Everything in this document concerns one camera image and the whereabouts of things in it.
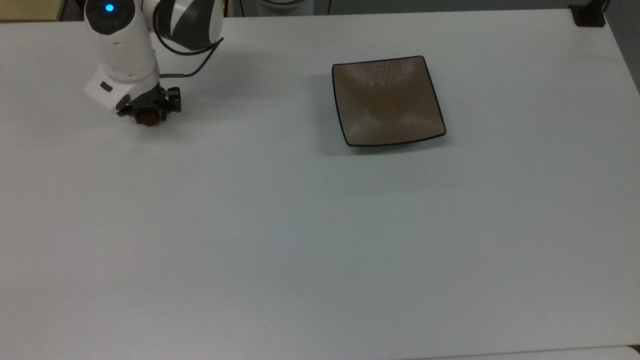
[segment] square plate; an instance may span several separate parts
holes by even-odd
[[[423,56],[335,64],[332,74],[347,145],[397,145],[446,134]]]

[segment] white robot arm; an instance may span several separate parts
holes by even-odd
[[[209,51],[223,40],[221,0],[88,0],[84,22],[100,65],[85,86],[97,103],[148,126],[180,111],[180,89],[163,89],[150,31],[179,55]],[[192,52],[170,48],[162,38]],[[172,74],[170,77],[189,77]]]

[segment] black bracket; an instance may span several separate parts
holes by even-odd
[[[587,5],[569,5],[573,21],[582,28],[604,28],[602,6],[607,0],[591,0]]]
[[[118,111],[118,115],[121,117],[128,115],[134,117],[138,124],[153,126],[160,121],[165,121],[167,114],[180,111],[182,111],[180,88],[165,90],[158,83],[153,89],[125,105]]]

